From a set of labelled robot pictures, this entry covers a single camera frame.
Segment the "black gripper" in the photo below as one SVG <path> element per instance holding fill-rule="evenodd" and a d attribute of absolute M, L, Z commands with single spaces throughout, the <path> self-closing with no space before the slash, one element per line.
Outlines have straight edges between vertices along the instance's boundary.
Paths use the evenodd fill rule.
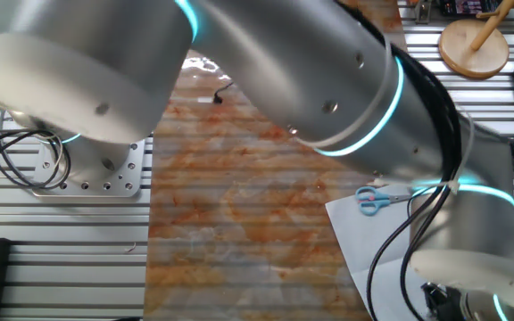
<path fill-rule="evenodd" d="M 438 284 L 424 283 L 420 286 L 432 318 L 438 321 L 467 321 L 463 292 Z"/>

